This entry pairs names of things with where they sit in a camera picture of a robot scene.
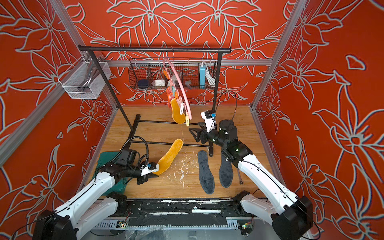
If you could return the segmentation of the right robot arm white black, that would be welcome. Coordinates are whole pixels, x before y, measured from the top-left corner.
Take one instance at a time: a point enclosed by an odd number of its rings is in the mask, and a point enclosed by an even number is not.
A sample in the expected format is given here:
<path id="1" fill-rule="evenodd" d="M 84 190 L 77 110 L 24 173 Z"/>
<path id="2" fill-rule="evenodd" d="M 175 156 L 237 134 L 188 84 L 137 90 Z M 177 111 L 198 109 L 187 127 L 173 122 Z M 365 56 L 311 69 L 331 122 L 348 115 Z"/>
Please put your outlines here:
<path id="1" fill-rule="evenodd" d="M 242 192 L 241 208 L 270 224 L 281 240 L 299 240 L 314 226 L 313 203 L 306 196 L 298 197 L 279 182 L 257 159 L 251 149 L 238 138 L 232 120 L 222 120 L 218 129 L 207 124 L 190 128 L 190 133 L 202 144 L 211 142 L 221 147 L 225 160 L 243 172 L 266 196 L 263 202 L 254 195 Z"/>

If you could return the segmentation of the red insole front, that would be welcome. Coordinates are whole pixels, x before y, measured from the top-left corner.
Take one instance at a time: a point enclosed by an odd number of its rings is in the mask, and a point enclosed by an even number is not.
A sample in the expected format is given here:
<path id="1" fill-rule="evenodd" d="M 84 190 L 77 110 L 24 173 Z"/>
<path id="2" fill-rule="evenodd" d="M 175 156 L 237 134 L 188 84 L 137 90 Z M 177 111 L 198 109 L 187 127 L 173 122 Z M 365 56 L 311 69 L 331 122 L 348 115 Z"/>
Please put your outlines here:
<path id="1" fill-rule="evenodd" d="M 171 100 L 174 98 L 174 94 L 171 88 L 167 88 L 167 99 L 168 99 L 168 107 L 171 109 Z"/>

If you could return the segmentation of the dark grey insole front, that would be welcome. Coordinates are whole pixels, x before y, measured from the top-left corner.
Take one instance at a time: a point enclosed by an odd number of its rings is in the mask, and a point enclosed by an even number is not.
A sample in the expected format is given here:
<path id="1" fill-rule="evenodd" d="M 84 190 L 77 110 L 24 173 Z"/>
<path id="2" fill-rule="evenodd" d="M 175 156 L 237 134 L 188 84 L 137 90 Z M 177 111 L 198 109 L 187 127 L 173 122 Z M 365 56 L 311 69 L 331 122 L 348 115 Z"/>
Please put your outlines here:
<path id="1" fill-rule="evenodd" d="M 229 188 L 232 184 L 234 177 L 232 164 L 227 158 L 221 153 L 221 166 L 219 169 L 220 183 L 224 188 Z"/>

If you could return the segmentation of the yellow insole front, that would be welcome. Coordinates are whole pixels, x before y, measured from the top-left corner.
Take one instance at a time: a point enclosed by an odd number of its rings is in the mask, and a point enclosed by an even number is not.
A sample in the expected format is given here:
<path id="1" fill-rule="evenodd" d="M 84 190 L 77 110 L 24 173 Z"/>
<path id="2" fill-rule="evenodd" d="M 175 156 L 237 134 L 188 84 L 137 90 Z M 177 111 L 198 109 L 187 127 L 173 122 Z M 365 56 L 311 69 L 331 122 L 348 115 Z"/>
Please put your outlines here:
<path id="1" fill-rule="evenodd" d="M 167 153 L 157 162 L 159 170 L 154 172 L 155 175 L 159 176 L 164 173 L 173 163 L 176 156 L 183 147 L 184 142 L 181 139 L 176 139 L 171 145 Z"/>

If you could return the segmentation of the dark grey insole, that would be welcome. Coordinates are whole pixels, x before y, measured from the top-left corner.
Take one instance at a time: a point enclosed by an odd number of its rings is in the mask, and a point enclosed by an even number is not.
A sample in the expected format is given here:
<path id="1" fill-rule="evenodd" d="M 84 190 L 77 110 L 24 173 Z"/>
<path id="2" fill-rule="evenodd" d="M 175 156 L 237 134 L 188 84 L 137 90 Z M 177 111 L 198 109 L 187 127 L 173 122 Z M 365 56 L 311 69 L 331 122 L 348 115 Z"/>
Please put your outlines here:
<path id="1" fill-rule="evenodd" d="M 215 191 L 215 179 L 209 167 L 208 154 L 206 151 L 199 151 L 197 156 L 201 187 L 206 194 L 211 195 Z"/>
<path id="2" fill-rule="evenodd" d="M 224 188 L 229 188 L 232 184 L 234 177 L 232 164 L 227 158 L 221 153 L 221 166 L 219 169 L 220 183 Z"/>

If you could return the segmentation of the pink clip hanger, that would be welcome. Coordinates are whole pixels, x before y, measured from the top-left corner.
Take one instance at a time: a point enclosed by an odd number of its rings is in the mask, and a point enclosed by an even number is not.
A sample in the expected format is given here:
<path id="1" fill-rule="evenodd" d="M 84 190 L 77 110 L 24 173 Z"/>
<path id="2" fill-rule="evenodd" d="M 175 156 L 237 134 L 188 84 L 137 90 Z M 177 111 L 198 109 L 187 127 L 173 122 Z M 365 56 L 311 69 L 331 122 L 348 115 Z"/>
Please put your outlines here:
<path id="1" fill-rule="evenodd" d="M 184 124 L 189 127 L 191 124 L 190 121 L 192 119 L 191 107 L 181 78 L 174 64 L 168 58 L 163 58 L 163 73 L 168 80 L 168 88 L 172 89 L 174 99 L 177 100 L 177 103 L 181 109 L 180 114 L 184 113 L 186 115 L 186 121 Z"/>

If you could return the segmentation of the yellow insole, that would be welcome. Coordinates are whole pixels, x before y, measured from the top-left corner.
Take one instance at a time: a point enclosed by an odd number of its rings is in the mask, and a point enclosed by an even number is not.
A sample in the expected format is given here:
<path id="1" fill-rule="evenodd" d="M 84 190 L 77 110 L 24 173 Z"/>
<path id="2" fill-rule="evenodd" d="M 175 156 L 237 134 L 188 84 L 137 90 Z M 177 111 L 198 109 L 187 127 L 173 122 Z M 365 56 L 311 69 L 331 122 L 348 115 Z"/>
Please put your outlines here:
<path id="1" fill-rule="evenodd" d="M 184 142 L 181 139 L 176 139 L 171 145 L 167 153 L 157 162 L 159 170 L 154 172 L 155 175 L 159 176 L 164 173 L 173 163 L 176 156 L 183 147 Z"/>
<path id="2" fill-rule="evenodd" d="M 186 115 L 184 113 L 180 114 L 180 107 L 177 103 L 176 99 L 172 99 L 170 101 L 171 104 L 171 112 L 172 112 L 172 118 L 177 124 L 184 124 L 186 121 Z"/>

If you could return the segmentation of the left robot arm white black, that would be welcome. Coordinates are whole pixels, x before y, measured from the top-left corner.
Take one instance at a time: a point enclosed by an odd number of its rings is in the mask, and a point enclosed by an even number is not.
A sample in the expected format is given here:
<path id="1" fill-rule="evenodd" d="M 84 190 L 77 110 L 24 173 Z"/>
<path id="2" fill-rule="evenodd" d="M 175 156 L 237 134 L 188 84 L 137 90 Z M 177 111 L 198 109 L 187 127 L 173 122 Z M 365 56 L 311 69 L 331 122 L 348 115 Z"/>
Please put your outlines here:
<path id="1" fill-rule="evenodd" d="M 54 211 L 44 211 L 38 216 L 34 240 L 80 240 L 105 218 L 128 211 L 127 197 L 117 192 L 109 193 L 99 204 L 96 201 L 124 178 L 137 179 L 143 184 L 157 177 L 159 164 L 145 160 L 134 164 L 136 152 L 120 151 L 112 160 L 100 166 L 95 178 L 67 202 Z"/>

